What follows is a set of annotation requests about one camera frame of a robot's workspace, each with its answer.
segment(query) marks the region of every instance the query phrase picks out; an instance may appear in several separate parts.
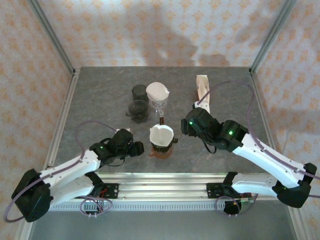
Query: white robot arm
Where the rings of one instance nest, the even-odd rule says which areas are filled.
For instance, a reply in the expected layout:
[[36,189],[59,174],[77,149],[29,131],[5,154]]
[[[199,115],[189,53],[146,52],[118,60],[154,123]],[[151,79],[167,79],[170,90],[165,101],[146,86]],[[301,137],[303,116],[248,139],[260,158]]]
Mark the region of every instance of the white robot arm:
[[[244,193],[264,194],[277,197],[284,204],[294,208],[302,207],[309,197],[313,178],[303,173],[314,175],[317,167],[312,163],[295,162],[258,140],[263,147],[261,148],[248,129],[239,123],[233,120],[219,123],[205,108],[195,107],[181,120],[181,131],[185,135],[199,137],[205,145],[248,159],[271,174],[256,177],[229,172],[221,186],[226,196],[234,197]],[[299,171],[280,163],[267,154],[267,151]]]
[[15,204],[25,220],[33,222],[54,205],[80,196],[99,196],[107,186],[94,171],[105,165],[110,166],[115,159],[124,161],[125,158],[139,156],[144,151],[141,142],[133,142],[131,132],[120,129],[112,138],[94,143],[83,156],[41,172],[34,169],[27,171],[11,198],[14,199],[21,191],[26,190]]

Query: gray table surface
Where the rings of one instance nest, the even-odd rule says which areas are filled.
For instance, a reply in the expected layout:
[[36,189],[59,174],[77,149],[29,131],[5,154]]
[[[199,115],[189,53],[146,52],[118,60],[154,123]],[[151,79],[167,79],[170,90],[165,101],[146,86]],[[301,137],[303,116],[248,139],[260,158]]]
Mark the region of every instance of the gray table surface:
[[[250,161],[227,151],[210,154],[202,141],[185,136],[180,121],[191,111],[197,100],[196,76],[207,75],[212,89],[215,84],[236,80],[251,83],[245,67],[82,67],[66,119],[55,165],[62,164],[81,151],[75,141],[77,126],[87,120],[98,120],[115,129],[131,128],[135,141],[144,144],[145,153],[128,158],[122,166],[100,168],[99,172],[127,173],[263,173]],[[155,112],[150,109],[147,122],[135,123],[125,115],[132,102],[131,89],[137,84],[148,86],[163,83],[170,91],[164,110],[165,124],[170,126],[178,143],[166,159],[149,157],[150,128],[157,124]],[[210,112],[218,121],[235,120],[247,126],[246,113],[251,99],[250,91],[238,84],[225,84],[210,95]],[[257,102],[251,111],[251,124],[258,138],[266,144],[267,135]],[[104,126],[89,123],[81,127],[79,140],[86,148],[108,137],[113,132]]]

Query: purple cable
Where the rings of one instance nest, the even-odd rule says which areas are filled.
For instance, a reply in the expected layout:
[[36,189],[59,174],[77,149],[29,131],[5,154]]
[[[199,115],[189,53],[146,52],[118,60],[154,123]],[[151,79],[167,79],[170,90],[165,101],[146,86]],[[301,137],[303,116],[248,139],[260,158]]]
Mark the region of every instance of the purple cable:
[[[230,215],[230,214],[222,213],[222,212],[220,212],[220,211],[218,210],[218,207],[217,207],[218,200],[219,200],[219,199],[223,199],[223,198],[228,198],[228,199],[232,200],[232,201],[236,204],[236,206],[238,207],[238,210],[239,210],[239,212],[240,212],[239,204],[237,203],[237,201],[236,201],[233,197],[230,197],[230,196],[220,196],[220,197],[218,197],[218,198],[215,200],[215,202],[214,202],[214,208],[215,208],[215,211],[216,211],[218,214],[223,215],[223,216],[226,216],[226,217],[231,217],[231,216],[232,216],[232,215]],[[254,206],[254,203],[256,202],[257,198],[258,198],[258,194],[256,194],[256,195],[254,196],[254,198],[253,198],[253,203],[250,204],[250,206],[249,206],[246,210],[244,210],[243,212],[238,213],[238,214],[235,214],[235,217],[237,217],[238,215],[243,215],[243,214],[247,213],[247,212]]]
[[88,121],[84,121],[82,123],[80,123],[78,125],[78,127],[76,128],[75,130],[75,141],[77,142],[77,144],[80,146],[81,148],[81,156],[80,158],[75,161],[73,164],[71,164],[70,166],[66,166],[60,170],[57,170],[55,172],[53,172],[52,174],[47,174],[39,179],[37,179],[36,181],[34,181],[33,183],[31,183],[30,185],[28,185],[26,188],[24,188],[21,192],[19,192],[13,199],[12,201],[9,203],[8,207],[6,208],[6,210],[4,211],[4,214],[3,214],[3,219],[4,221],[6,221],[7,223],[14,223],[14,222],[17,222],[17,221],[20,221],[21,219],[24,218],[24,216],[21,216],[21,217],[18,217],[16,219],[8,219],[8,214],[9,214],[9,211],[10,209],[12,208],[12,206],[15,204],[15,202],[18,200],[18,198],[20,198],[26,191],[28,191],[29,189],[31,189],[34,185],[40,183],[41,181],[51,177],[51,176],[54,176],[56,174],[59,174],[59,173],[62,173],[63,171],[66,171],[66,170],[69,170],[71,168],[73,168],[75,165],[77,165],[78,163],[80,163],[80,161],[82,160],[82,158],[84,157],[85,155],[85,147],[81,144],[81,142],[79,141],[78,139],[78,133],[79,133],[79,128],[84,125],[84,124],[87,124],[87,123],[96,123],[96,124],[100,124],[100,125],[103,125],[107,128],[110,128],[111,130],[113,130],[114,132],[116,132],[117,130],[115,130],[113,127],[110,127],[100,121],[95,121],[95,120],[88,120]]
[[[297,173],[300,173],[300,174],[303,174],[303,175],[306,175],[308,177],[311,177],[313,179],[317,179],[317,180],[320,180],[320,177],[319,176],[316,176],[316,175],[313,175],[313,174],[310,174],[308,172],[305,172],[305,171],[302,171],[300,169],[298,169],[297,167],[294,167],[292,165],[290,165],[289,163],[281,160],[280,158],[278,158],[277,156],[273,155],[271,152],[269,152],[268,150],[266,150],[264,148],[264,146],[262,146],[262,144],[260,143],[260,141],[257,139],[255,133],[254,133],[254,130],[250,124],[250,112],[251,112],[251,107],[252,107],[252,103],[255,99],[255,91],[254,89],[247,83],[244,83],[244,82],[240,82],[240,81],[224,81],[222,83],[219,83],[215,86],[213,86],[212,89],[210,89],[201,99],[200,101],[197,103],[198,105],[210,94],[212,93],[217,87],[221,86],[221,85],[224,85],[224,84],[230,84],[230,83],[235,83],[235,84],[240,84],[240,85],[244,85],[246,87],[249,88],[249,90],[251,91],[252,93],[252,97],[251,97],[251,101],[250,101],[250,104],[249,104],[249,107],[248,107],[248,110],[246,112],[246,122],[248,124],[248,130],[249,130],[249,134],[252,135],[252,138],[254,140],[254,142],[256,143],[257,146],[259,146],[259,148],[264,152],[266,153],[269,157],[273,158],[274,160],[276,160],[278,163],[292,169],[293,171],[297,172]],[[320,195],[309,195],[310,198],[320,198]]]
[[[83,198],[83,199],[84,199],[84,200],[80,203],[80,212],[81,212],[83,215],[89,216],[89,217],[91,217],[91,216],[97,217],[97,216],[99,216],[99,215],[101,215],[101,214],[104,214],[105,212],[108,212],[108,211],[112,208],[112,206],[113,206],[113,202],[110,201],[110,200],[107,199],[107,198],[94,197],[94,196],[81,196],[80,198]],[[99,208],[99,213],[95,213],[94,215],[92,215],[92,214],[90,214],[90,213],[86,213],[86,212],[83,211],[83,209],[82,209],[82,208],[83,208],[83,205],[85,204],[85,202],[86,202],[87,200],[92,201],[92,202],[94,202],[94,203],[97,205],[97,207]],[[100,205],[100,204],[98,203],[98,201],[107,201],[107,202],[110,203],[110,206],[109,206],[107,209],[104,210],[103,207],[102,207],[102,205]]]

